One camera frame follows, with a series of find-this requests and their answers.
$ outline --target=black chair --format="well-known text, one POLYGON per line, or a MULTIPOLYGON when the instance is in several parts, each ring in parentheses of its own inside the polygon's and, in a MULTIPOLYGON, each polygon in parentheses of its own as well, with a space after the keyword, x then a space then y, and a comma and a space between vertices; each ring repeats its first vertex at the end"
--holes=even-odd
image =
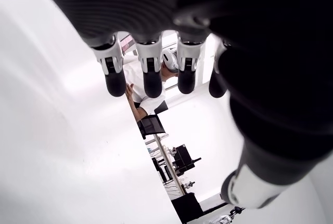
POLYGON ((155 115, 149 115, 137 122, 137 126, 141 132, 142 138, 146 139, 147 135, 165 133, 163 125, 158 118, 157 114, 166 111, 168 109, 167 103, 162 102, 155 110, 155 115))

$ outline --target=black fingertip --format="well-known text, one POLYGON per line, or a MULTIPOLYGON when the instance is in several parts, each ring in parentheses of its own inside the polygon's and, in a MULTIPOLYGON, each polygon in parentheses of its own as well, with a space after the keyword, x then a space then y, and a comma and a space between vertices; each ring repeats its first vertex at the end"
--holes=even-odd
POLYGON ((194 90, 196 84, 196 72, 179 71, 178 73, 178 89, 183 94, 190 94, 194 90))
POLYGON ((223 84, 222 77, 215 72, 215 69, 212 71, 212 75, 209 81, 209 93, 214 98, 221 98, 227 91, 226 86, 223 84))
POLYGON ((109 73, 105 75, 106 87, 109 93, 114 97, 120 97, 124 95, 126 91, 126 80, 124 75, 124 70, 120 73, 109 73))
POLYGON ((149 98, 157 98, 162 93, 162 78, 160 72, 144 72, 145 93, 149 98))

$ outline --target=black cable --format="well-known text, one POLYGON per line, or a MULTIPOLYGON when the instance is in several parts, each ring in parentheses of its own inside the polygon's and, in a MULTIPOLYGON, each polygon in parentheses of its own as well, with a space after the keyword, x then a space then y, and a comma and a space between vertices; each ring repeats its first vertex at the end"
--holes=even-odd
POLYGON ((164 186, 165 186, 165 185, 167 185, 167 184, 169 184, 170 182, 173 182, 173 180, 171 180, 171 181, 167 182, 166 184, 164 184, 164 186))

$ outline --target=metal pole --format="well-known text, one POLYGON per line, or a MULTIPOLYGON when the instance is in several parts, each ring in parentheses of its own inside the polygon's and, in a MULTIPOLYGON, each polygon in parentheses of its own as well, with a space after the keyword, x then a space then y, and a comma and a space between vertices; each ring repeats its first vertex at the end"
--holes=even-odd
POLYGON ((172 177, 173 181, 175 182, 176 187, 178 188, 181 195, 185 195, 184 190, 181 186, 181 183, 178 180, 178 176, 177 176, 175 170, 173 169, 172 163, 170 162, 170 160, 168 158, 168 155, 166 154, 166 152, 165 152, 165 150, 164 150, 164 148, 161 144, 161 140, 160 140, 159 136, 157 136, 156 134, 154 134, 153 136, 155 138, 155 141, 157 143, 158 148, 161 151, 161 155, 164 158, 165 164, 166 164, 166 166, 168 167, 168 169, 171 173, 171 177, 172 177))

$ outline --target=white surface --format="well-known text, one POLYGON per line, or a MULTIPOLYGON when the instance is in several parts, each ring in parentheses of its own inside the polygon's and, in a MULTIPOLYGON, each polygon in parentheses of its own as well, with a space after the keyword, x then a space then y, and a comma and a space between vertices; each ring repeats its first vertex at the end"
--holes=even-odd
POLYGON ((0 0, 0 28, 0 223, 180 223, 125 97, 54 3, 0 0))
MULTIPOLYGON (((203 224, 233 207, 225 206, 188 224, 203 224)), ((309 176, 288 188, 270 205, 258 210, 246 209, 236 215, 233 224, 329 224, 309 176)))
POLYGON ((311 172, 310 178, 318 193, 327 223, 333 223, 333 155, 319 163, 311 172))
POLYGON ((229 94, 215 99, 204 84, 166 103, 169 109, 159 119, 170 136, 162 144, 170 148, 185 144, 192 159, 202 158, 185 173, 187 181, 196 182, 189 192, 201 202, 219 193, 224 179, 238 166, 242 135, 231 117, 229 94))

